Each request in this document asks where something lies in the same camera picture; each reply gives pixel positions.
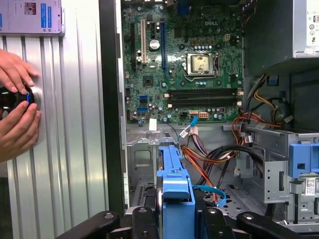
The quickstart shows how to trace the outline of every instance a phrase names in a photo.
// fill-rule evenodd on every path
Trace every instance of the motherboard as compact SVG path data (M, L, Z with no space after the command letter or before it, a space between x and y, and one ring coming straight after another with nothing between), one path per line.
M238 5L122 9L128 123L224 122L242 102Z

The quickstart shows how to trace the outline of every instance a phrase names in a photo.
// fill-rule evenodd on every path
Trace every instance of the blue sata port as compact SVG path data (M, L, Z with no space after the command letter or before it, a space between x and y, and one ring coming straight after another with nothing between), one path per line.
M136 111L137 111L138 113L145 113L145 112L148 112L149 109L148 109L147 107L138 107L138 108L136 109Z

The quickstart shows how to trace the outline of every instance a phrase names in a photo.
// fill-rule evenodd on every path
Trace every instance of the blue plastic bracket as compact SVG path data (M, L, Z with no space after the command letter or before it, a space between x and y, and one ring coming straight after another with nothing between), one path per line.
M181 165L179 150L173 145L159 147L164 169L157 172L163 178L163 198L189 199L188 171Z
M302 173L319 173L319 143L290 145L289 176L299 178Z
M163 239L195 238L195 197L188 171L173 145L159 147L163 170Z

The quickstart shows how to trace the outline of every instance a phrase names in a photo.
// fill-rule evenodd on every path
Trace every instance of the black knob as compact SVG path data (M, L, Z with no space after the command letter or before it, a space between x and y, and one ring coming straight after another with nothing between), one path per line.
M12 93L5 87L0 88L0 109L10 112L15 109L21 102L28 101L34 103L34 94L30 88L26 88L27 94L23 95L20 92Z

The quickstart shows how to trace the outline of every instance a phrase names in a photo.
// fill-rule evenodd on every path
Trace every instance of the side panel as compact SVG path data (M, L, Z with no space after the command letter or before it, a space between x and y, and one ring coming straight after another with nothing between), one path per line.
M63 8L62 38L0 37L42 75L38 142L8 162L15 239L54 238L108 209L99 2Z

